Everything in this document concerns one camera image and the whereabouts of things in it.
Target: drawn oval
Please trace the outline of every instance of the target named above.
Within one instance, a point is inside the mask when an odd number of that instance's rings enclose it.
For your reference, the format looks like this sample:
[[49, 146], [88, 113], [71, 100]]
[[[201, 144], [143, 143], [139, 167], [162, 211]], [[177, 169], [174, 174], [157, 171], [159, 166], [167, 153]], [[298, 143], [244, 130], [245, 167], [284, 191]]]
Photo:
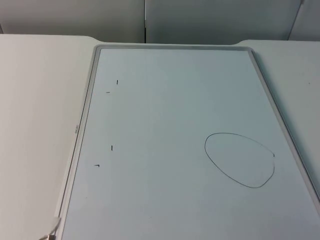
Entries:
[[275, 173], [275, 154], [262, 143], [230, 132], [209, 135], [204, 150], [228, 178], [248, 188], [260, 188]]

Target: white table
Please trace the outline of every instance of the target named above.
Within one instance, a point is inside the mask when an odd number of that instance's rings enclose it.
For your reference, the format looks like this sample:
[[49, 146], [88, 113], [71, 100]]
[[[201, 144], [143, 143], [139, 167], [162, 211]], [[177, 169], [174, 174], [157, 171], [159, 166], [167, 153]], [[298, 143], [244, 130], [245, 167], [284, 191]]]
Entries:
[[[0, 35], [0, 233], [51, 228], [94, 47], [84, 36]], [[247, 40], [320, 192], [320, 42]]]

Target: white desk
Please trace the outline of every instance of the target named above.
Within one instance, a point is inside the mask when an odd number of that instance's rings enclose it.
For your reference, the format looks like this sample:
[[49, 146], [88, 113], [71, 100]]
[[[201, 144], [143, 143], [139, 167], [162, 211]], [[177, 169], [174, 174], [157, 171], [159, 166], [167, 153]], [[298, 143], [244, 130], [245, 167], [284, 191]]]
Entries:
[[[0, 35], [0, 234], [46, 234], [75, 142], [93, 49], [84, 36]], [[320, 191], [320, 42], [248, 40]]]

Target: whiteboard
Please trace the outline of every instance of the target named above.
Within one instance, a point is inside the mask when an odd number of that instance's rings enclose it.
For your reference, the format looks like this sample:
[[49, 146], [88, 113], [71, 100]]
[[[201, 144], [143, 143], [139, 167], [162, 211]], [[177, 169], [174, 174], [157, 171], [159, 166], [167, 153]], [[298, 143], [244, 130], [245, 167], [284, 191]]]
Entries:
[[249, 49], [99, 47], [87, 96], [61, 239], [319, 239]]

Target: gray wall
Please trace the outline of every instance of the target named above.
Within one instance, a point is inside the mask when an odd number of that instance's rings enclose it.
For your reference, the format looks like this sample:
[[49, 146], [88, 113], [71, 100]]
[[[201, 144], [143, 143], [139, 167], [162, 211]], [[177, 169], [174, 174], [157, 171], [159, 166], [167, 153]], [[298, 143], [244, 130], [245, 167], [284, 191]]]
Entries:
[[147, 0], [148, 43], [287, 40], [300, 0]]
[[289, 40], [320, 41], [320, 0], [303, 2]]
[[6, 34], [84, 35], [142, 43], [144, 0], [0, 0]]
[[[146, 41], [287, 40], [300, 2], [146, 0]], [[0, 25], [6, 34], [84, 35], [105, 42], [143, 43], [144, 4], [145, 0], [0, 0]], [[319, 23], [320, 0], [304, 0], [289, 39], [320, 41]]]

